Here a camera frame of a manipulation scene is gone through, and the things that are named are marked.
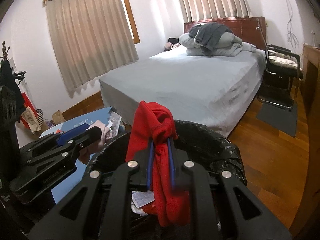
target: bed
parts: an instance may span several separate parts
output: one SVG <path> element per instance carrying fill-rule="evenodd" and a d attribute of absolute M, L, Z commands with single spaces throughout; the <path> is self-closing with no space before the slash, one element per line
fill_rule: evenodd
<path fill-rule="evenodd" d="M 139 102 L 166 106 L 174 119 L 204 124 L 228 136 L 237 125 L 262 82 L 264 42 L 257 21 L 263 17 L 224 18 L 186 23 L 185 33 L 195 25 L 219 21 L 243 41 L 257 46 L 255 53 L 236 57 L 188 57 L 186 48 L 160 53 L 146 60 L 111 70 L 100 78 L 104 106 L 113 106 L 123 121 L 132 125 Z"/>

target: bed sheet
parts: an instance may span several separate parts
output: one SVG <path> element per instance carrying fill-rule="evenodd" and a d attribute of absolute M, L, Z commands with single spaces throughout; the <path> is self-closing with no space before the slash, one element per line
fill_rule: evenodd
<path fill-rule="evenodd" d="M 132 125 L 139 102 L 166 106 L 174 119 L 204 124 L 228 136 L 262 82 L 265 52 L 236 57 L 188 57 L 178 47 L 111 70 L 100 78 L 104 106 Z"/>

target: wooden headboard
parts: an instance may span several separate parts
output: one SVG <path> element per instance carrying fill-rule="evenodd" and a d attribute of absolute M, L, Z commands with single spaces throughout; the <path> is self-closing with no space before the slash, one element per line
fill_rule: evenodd
<path fill-rule="evenodd" d="M 261 36 L 260 30 L 257 29 L 258 22 L 262 28 L 262 33 L 267 40 L 267 29 L 265 17 L 251 17 L 251 18 L 217 18 L 202 21 L 189 22 L 184 24 L 184 33 L 188 33 L 190 29 L 196 25 L 219 22 L 227 25 L 233 33 L 241 38 L 243 41 L 257 46 L 258 49 L 265 50 L 266 46 Z"/>

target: wall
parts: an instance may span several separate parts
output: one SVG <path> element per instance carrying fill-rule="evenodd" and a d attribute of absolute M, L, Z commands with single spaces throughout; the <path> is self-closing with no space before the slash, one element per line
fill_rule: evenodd
<path fill-rule="evenodd" d="M 302 45 L 310 39 L 311 29 L 320 39 L 320 25 L 314 19 L 305 0 L 290 0 L 293 8 L 293 32 L 302 52 Z M 178 0 L 130 0 L 140 36 L 136 49 L 140 60 L 163 51 L 169 37 L 183 33 L 183 18 Z M 291 48 L 287 42 L 289 14 L 285 0 L 248 0 L 253 16 L 265 16 L 268 21 L 268 42 Z M 57 111 L 65 111 L 100 90 L 98 78 L 81 86 L 70 97 L 65 89 L 49 36 L 45 7 L 42 0 L 15 0 L 0 23 L 0 40 L 11 46 L 17 70 L 27 71 L 27 84 L 21 85 L 44 117 L 51 119 Z M 19 131 L 21 145 L 28 141 Z"/>

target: metal pin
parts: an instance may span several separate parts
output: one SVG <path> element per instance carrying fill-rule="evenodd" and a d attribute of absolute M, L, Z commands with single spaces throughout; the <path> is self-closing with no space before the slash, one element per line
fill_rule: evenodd
<path fill-rule="evenodd" d="M 193 166 L 195 166 L 195 163 L 193 161 L 185 161 L 184 166 L 186 166 L 187 168 L 192 168 Z"/>
<path fill-rule="evenodd" d="M 231 178 L 232 174 L 230 171 L 223 171 L 222 176 L 226 179 Z"/>
<path fill-rule="evenodd" d="M 93 179 L 96 179 L 99 176 L 100 176 L 100 172 L 99 171 L 91 171 L 90 172 L 90 177 L 93 178 Z"/>
<path fill-rule="evenodd" d="M 128 162 L 128 166 L 129 166 L 130 168 L 135 168 L 135 167 L 138 166 L 138 163 L 137 163 L 136 161 L 129 161 L 129 162 Z"/>

